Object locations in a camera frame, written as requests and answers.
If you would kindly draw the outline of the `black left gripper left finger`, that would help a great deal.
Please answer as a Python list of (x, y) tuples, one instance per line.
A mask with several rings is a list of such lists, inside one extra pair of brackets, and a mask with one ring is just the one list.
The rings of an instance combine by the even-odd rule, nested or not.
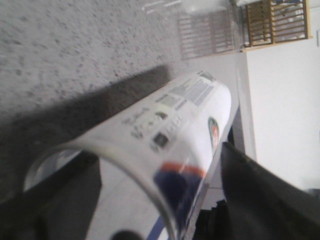
[(81, 153), (0, 205), (2, 240), (84, 240), (102, 187), (97, 156)]

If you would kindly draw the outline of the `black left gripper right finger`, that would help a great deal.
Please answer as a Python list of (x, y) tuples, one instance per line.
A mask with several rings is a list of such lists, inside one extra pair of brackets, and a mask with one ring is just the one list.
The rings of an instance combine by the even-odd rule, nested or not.
[(228, 142), (221, 177), (237, 240), (318, 240), (320, 200), (277, 177)]

